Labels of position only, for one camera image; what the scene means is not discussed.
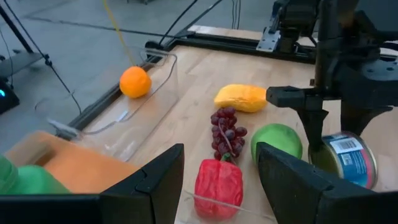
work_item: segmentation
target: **grapes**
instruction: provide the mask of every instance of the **grapes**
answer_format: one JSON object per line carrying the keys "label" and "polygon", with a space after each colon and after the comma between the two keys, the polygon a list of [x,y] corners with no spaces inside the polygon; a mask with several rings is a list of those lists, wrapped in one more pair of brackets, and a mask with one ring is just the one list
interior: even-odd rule
{"label": "grapes", "polygon": [[221,132],[219,130],[213,132],[213,138],[217,138],[217,137],[220,137],[220,136],[221,136]]}
{"label": "grapes", "polygon": [[221,154],[220,154],[218,151],[215,151],[215,152],[214,152],[214,158],[215,158],[216,160],[221,160]]}
{"label": "grapes", "polygon": [[229,152],[229,149],[228,149],[228,147],[226,146],[226,144],[225,144],[224,142],[221,142],[221,143],[218,145],[218,152],[219,152],[221,155],[224,155],[224,154],[226,154],[227,152]]}
{"label": "grapes", "polygon": [[237,137],[235,139],[236,142],[240,143],[242,146],[244,146],[245,140],[242,137]]}
{"label": "grapes", "polygon": [[218,125],[219,119],[218,119],[217,116],[212,115],[212,116],[210,117],[210,119],[211,119],[211,124],[212,124],[212,125]]}
{"label": "grapes", "polygon": [[248,133],[248,131],[246,130],[246,128],[244,127],[238,127],[236,128],[236,135],[239,137],[243,137]]}
{"label": "grapes", "polygon": [[235,116],[231,117],[230,119],[228,119],[228,126],[230,128],[232,128],[236,124],[237,121],[238,121],[238,119]]}
{"label": "grapes", "polygon": [[[234,158],[242,153],[245,140],[242,138],[248,131],[244,127],[235,128],[238,119],[235,117],[233,107],[220,108],[210,116],[212,123],[211,132],[213,141],[211,147],[215,150],[214,158],[221,160],[226,153],[231,153]],[[233,162],[233,159],[227,159],[227,162]]]}
{"label": "grapes", "polygon": [[226,124],[226,119],[225,119],[225,118],[220,118],[220,119],[218,120],[218,124],[220,124],[220,125],[225,125],[225,124]]}
{"label": "grapes", "polygon": [[223,109],[225,116],[232,118],[235,115],[235,108],[232,106]]}
{"label": "grapes", "polygon": [[233,148],[232,148],[232,152],[233,152],[234,154],[240,154],[240,153],[242,152],[242,149],[243,149],[242,145],[241,145],[240,143],[236,143],[236,144],[233,146]]}
{"label": "grapes", "polygon": [[221,138],[219,138],[219,137],[213,138],[213,142],[215,142],[218,146],[218,144],[221,142]]}
{"label": "grapes", "polygon": [[213,140],[213,142],[211,143],[211,147],[215,150],[218,150],[218,144]]}
{"label": "grapes", "polygon": [[228,140],[232,140],[235,138],[235,132],[231,129],[228,129],[225,131],[225,136],[228,138]]}
{"label": "grapes", "polygon": [[225,118],[226,117],[224,111],[217,112],[217,116],[220,117],[220,118]]}
{"label": "grapes", "polygon": [[214,132],[216,132],[216,131],[218,131],[219,130],[219,128],[218,128],[218,126],[213,126],[213,127],[211,127],[211,132],[212,133],[214,133]]}

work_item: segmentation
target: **green object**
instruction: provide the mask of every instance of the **green object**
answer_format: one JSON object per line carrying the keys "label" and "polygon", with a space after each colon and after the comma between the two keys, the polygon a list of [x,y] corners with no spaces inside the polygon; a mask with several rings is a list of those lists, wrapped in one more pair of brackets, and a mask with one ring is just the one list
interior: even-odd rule
{"label": "green object", "polygon": [[251,157],[256,162],[257,142],[266,142],[290,155],[301,159],[303,146],[297,133],[284,124],[268,124],[258,129],[251,138]]}
{"label": "green object", "polygon": [[57,179],[41,166],[16,167],[0,156],[0,194],[69,194]]}

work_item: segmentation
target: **can label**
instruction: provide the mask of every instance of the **can label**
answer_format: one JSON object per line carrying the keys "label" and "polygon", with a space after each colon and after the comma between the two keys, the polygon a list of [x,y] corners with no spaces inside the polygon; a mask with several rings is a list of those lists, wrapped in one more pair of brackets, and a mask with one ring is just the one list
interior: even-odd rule
{"label": "can label", "polygon": [[323,136],[323,142],[336,152],[344,179],[370,189],[374,182],[374,166],[365,146],[346,134]]}

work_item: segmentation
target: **orange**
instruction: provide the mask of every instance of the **orange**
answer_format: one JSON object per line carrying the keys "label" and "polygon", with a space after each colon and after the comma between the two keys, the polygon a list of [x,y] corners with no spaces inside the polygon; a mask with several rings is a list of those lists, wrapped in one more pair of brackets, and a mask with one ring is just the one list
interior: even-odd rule
{"label": "orange", "polygon": [[152,80],[144,69],[138,66],[128,68],[120,77],[119,87],[130,98],[144,96],[150,90]]}

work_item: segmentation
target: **metal bracket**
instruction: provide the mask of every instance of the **metal bracket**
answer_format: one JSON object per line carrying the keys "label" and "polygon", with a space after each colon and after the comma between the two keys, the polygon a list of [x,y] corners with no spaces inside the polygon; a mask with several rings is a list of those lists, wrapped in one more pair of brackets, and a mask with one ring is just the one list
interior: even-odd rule
{"label": "metal bracket", "polygon": [[279,30],[275,33],[270,33],[270,30],[271,27],[267,27],[265,29],[256,50],[262,52],[273,52],[276,49],[278,40],[280,39]]}

